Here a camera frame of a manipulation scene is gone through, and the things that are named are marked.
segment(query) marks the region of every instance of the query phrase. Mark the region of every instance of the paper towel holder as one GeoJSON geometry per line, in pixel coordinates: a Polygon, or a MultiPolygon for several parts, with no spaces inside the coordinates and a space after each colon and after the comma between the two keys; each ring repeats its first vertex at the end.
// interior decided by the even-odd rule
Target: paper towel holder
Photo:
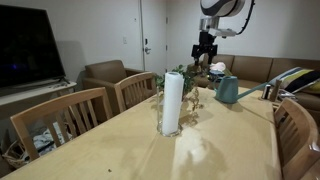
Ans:
{"type": "Polygon", "coordinates": [[[182,126],[178,123],[178,130],[176,132],[170,133],[170,134],[165,134],[162,132],[162,120],[160,118],[160,88],[157,86],[157,130],[158,132],[165,137],[175,137],[179,135],[182,131],[182,126]]]}
{"type": "Polygon", "coordinates": [[[162,136],[175,137],[175,136],[178,136],[181,133],[182,126],[180,124],[178,124],[178,130],[176,132],[173,132],[173,133],[170,133],[170,134],[165,134],[165,133],[162,132],[162,121],[158,121],[157,130],[162,136]]]}

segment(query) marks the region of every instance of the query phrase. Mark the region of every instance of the brown armchair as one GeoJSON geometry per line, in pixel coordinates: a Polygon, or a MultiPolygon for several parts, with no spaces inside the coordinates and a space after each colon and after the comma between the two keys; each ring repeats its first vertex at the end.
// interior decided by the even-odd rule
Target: brown armchair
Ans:
{"type": "Polygon", "coordinates": [[[83,88],[105,87],[108,93],[113,115],[120,113],[114,85],[135,74],[145,71],[125,68],[121,60],[112,60],[85,66],[87,77],[83,79],[83,88]]]}

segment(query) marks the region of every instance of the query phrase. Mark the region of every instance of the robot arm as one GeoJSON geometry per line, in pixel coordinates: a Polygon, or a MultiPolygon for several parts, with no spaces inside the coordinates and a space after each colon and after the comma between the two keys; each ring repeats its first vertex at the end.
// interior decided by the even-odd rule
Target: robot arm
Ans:
{"type": "Polygon", "coordinates": [[[231,29],[219,29],[220,17],[231,17],[237,15],[243,8],[245,0],[201,0],[200,6],[202,15],[200,18],[200,34],[199,45],[193,45],[191,56],[198,65],[199,58],[202,54],[208,53],[208,63],[211,64],[212,58],[217,55],[218,45],[213,45],[217,36],[223,38],[227,36],[235,36],[239,33],[231,29]],[[209,34],[209,30],[213,29],[213,35],[209,34]]]}

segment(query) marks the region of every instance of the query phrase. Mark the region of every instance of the basket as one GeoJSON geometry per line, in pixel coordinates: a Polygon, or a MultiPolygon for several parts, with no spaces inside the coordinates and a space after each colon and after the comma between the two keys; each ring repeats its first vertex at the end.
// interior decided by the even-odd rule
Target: basket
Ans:
{"type": "Polygon", "coordinates": [[[9,165],[18,169],[28,163],[22,159],[24,152],[25,148],[23,147],[23,144],[17,140],[10,145],[2,157],[9,163],[9,165]]]}

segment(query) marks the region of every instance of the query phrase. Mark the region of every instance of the sofa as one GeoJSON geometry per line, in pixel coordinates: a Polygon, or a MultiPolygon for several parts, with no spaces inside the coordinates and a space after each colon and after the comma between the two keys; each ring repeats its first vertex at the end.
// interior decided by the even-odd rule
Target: sofa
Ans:
{"type": "MultiPolygon", "coordinates": [[[[295,67],[320,70],[320,60],[272,58],[257,56],[239,56],[218,54],[212,63],[223,62],[234,76],[239,79],[239,86],[253,88],[264,82],[269,82],[278,75],[295,67]]],[[[187,66],[187,71],[195,74],[203,74],[208,69],[208,56],[205,55],[199,62],[199,67],[194,64],[187,66]]],[[[195,83],[199,87],[212,88],[212,82],[206,75],[195,76],[195,83]]],[[[320,92],[306,92],[304,90],[294,93],[298,102],[305,107],[314,117],[320,127],[320,92]]]]}

